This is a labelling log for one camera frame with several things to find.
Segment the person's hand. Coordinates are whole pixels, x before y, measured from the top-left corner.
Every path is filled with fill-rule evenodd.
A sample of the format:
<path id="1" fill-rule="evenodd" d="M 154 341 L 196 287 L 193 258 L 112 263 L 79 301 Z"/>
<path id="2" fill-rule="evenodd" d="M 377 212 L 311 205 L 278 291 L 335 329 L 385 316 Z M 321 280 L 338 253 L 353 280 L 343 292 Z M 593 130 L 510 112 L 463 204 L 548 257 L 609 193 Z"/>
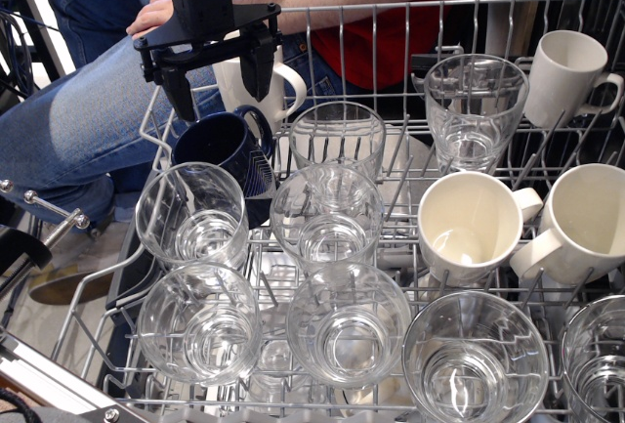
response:
<path id="1" fill-rule="evenodd" d="M 173 14 L 173 0 L 149 0 L 127 26 L 126 33 L 138 39 L 166 23 Z"/>

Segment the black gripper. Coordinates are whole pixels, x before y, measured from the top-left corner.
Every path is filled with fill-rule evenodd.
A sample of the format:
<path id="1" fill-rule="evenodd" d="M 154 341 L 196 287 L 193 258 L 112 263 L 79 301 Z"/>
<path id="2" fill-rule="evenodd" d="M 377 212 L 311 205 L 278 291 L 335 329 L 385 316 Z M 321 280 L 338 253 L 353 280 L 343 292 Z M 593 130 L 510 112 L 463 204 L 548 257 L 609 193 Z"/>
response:
<path id="1" fill-rule="evenodd" d="M 166 23 L 134 43 L 147 82 L 162 85 L 183 121 L 195 120 L 186 71 L 240 59 L 246 91 L 257 102 L 270 92 L 274 53 L 281 44 L 280 6 L 232 0 L 173 0 Z"/>

